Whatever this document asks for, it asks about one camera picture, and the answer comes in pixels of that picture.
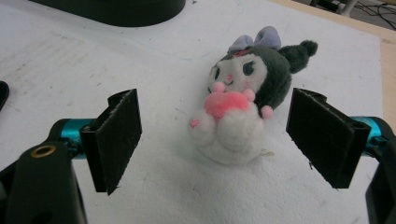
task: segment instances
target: black base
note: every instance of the black base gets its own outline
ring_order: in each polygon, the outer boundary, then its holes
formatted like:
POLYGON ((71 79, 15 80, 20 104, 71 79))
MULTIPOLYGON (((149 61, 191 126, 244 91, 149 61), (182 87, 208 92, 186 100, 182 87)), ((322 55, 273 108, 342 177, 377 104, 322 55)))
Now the black base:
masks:
POLYGON ((154 25, 175 17, 186 0, 30 0, 94 21, 123 27, 154 25))

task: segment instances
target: plush face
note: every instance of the plush face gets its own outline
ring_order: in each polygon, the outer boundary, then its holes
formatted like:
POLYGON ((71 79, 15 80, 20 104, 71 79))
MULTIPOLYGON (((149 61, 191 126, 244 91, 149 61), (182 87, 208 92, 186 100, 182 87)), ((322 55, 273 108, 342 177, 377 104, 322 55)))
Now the plush face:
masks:
POLYGON ((211 92, 215 82, 224 83, 225 91, 242 92, 252 89, 257 92, 260 89, 267 78, 267 66, 258 55, 240 54, 235 54, 231 59, 221 60, 212 68, 208 80, 211 92))

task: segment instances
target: stuffed animal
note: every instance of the stuffed animal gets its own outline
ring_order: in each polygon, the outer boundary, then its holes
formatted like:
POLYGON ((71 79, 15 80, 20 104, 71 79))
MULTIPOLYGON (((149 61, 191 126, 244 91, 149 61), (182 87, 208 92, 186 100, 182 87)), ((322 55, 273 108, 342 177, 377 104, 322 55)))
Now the stuffed animal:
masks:
POLYGON ((209 159, 223 164, 246 163, 265 152, 264 120, 285 99, 291 74, 304 69, 318 44, 305 40, 281 48, 274 27, 252 38, 235 40, 212 68, 204 109, 196 111, 189 132, 209 159))

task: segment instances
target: white fluffy body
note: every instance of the white fluffy body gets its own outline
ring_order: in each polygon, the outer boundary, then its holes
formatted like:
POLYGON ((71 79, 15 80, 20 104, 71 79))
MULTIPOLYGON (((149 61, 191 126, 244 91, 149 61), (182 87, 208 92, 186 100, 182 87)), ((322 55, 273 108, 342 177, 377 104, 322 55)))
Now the white fluffy body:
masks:
POLYGON ((227 111, 220 120, 215 120, 204 109, 198 110, 191 120, 199 120, 199 125, 189 125, 193 142, 213 161, 241 164, 262 154, 264 121, 254 103, 250 102, 247 110, 227 111))

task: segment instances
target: black cable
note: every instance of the black cable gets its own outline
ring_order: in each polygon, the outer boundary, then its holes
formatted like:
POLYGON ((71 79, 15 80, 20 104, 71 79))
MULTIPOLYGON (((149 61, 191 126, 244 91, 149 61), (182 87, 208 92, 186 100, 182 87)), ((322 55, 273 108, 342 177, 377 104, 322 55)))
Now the black cable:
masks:
POLYGON ((396 15, 396 9, 395 8, 386 7, 388 4, 382 4, 382 5, 376 5, 376 6, 366 6, 363 3, 361 3, 361 2, 358 2, 358 4, 360 4, 360 6, 354 6, 354 8, 364 11, 369 16, 377 16, 377 17, 381 18, 390 27, 392 27, 393 30, 396 30, 396 26, 394 25, 394 24, 396 24, 396 21, 391 21, 391 20, 388 20, 388 19, 386 19, 384 17, 384 15, 396 15), (388 12, 381 12, 380 11, 381 8, 387 10, 388 12))

